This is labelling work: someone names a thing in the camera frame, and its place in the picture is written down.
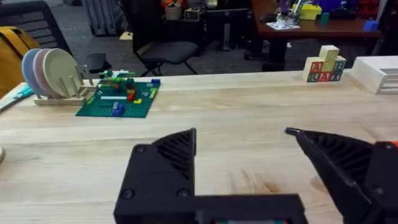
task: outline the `teal object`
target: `teal object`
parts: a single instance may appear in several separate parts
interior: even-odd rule
[[[329,16],[330,16],[329,12],[324,12],[324,13],[322,13],[320,24],[321,24],[321,25],[326,25],[326,24],[328,24],[328,22],[329,22]]]
[[[29,85],[26,85],[21,91],[17,93],[13,98],[14,99],[19,99],[19,98],[27,98],[28,96],[33,95],[32,89],[29,87]]]
[[[21,100],[27,98],[28,96],[31,96],[33,94],[32,89],[30,89],[29,85],[25,84],[25,86],[13,97],[14,100],[12,100],[10,103],[6,104],[2,108],[0,108],[0,113],[5,111],[6,109],[14,106],[16,103],[20,102]]]

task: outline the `wooden table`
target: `wooden table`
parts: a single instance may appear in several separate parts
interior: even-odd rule
[[[266,13],[275,13],[279,7],[273,0],[251,0],[254,17],[256,20],[257,34],[259,37],[270,41],[268,68],[263,70],[283,70],[285,64],[286,44],[289,39],[299,38],[327,38],[327,39],[353,39],[373,38],[368,54],[371,53],[376,40],[381,37],[381,31],[363,31],[364,19],[355,20],[329,20],[327,25],[321,25],[319,21],[300,20],[300,28],[290,30],[275,30],[260,21]]]
[[[196,194],[297,192],[310,223],[341,223],[285,127],[367,141],[398,136],[398,96],[373,95],[345,75],[317,84],[305,83],[300,72],[161,79],[145,119],[76,117],[77,106],[40,107],[31,99],[0,114],[0,145],[7,151],[0,223],[114,223],[133,145],[191,127],[198,140]]]

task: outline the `wooden alphabet block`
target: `wooden alphabet block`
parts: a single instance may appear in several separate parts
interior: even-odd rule
[[[321,72],[318,82],[328,82],[331,77],[331,72]]]
[[[342,56],[337,56],[336,58],[336,63],[335,63],[335,67],[333,68],[334,70],[343,70],[344,67],[346,66],[346,62],[347,60],[345,58],[343,58]]]
[[[340,78],[341,78],[342,75],[343,75],[343,71],[342,70],[334,70],[331,73],[331,77],[330,77],[329,81],[331,81],[331,82],[340,81]]]
[[[307,82],[317,82],[319,79],[320,73],[309,73]]]
[[[326,61],[323,63],[322,66],[322,72],[331,72],[333,71],[334,67],[335,67],[335,61],[334,60],[330,60],[330,61]]]
[[[324,61],[334,61],[337,58],[338,52],[340,50],[333,45],[324,45],[319,51],[319,57]]]
[[[309,73],[319,73],[322,71],[323,60],[319,57],[308,57],[305,61],[305,67],[303,71],[303,79],[308,80]]]

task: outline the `yellow object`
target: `yellow object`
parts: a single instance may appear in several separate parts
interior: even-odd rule
[[[88,105],[91,104],[91,103],[94,101],[94,99],[95,99],[95,97],[92,96],[92,97],[87,101],[87,104],[88,104]]]
[[[331,72],[335,67],[336,60],[330,60],[323,63],[322,72]]]
[[[322,8],[320,6],[313,6],[311,4],[305,4],[305,5],[303,5],[303,8],[301,8],[300,19],[315,20],[317,18],[317,15],[320,15],[321,12],[322,12]]]
[[[134,100],[133,103],[135,103],[135,104],[141,104],[141,103],[142,103],[142,99]]]
[[[25,53],[39,44],[16,27],[0,27],[0,98],[24,82],[21,61]]]
[[[339,48],[334,45],[323,45],[319,51],[319,57],[326,62],[336,61],[339,51]]]

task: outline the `yellow lego brick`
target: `yellow lego brick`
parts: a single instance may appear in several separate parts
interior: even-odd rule
[[[92,96],[90,99],[88,99],[87,104],[90,105],[94,101],[95,97]]]
[[[135,103],[135,104],[141,104],[141,103],[142,103],[142,99],[134,100],[133,103]]]

